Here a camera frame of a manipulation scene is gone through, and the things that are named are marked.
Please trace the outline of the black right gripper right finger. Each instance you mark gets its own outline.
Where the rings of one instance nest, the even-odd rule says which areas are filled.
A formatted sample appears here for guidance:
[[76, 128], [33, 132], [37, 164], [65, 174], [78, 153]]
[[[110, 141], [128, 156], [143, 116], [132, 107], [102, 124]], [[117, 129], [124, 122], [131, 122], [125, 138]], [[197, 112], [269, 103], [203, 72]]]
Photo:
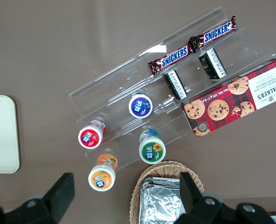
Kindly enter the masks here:
[[186, 214], [199, 215], [203, 207], [204, 197], [187, 172], [180, 173], [180, 198]]

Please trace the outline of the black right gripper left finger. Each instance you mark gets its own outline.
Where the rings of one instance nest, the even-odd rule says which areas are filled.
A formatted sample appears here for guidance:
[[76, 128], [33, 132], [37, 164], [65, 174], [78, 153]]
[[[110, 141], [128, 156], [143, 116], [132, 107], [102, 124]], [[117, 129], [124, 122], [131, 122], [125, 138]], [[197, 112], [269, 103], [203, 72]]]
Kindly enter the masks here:
[[42, 198], [54, 223], [62, 220], [74, 197], [74, 174], [64, 173]]

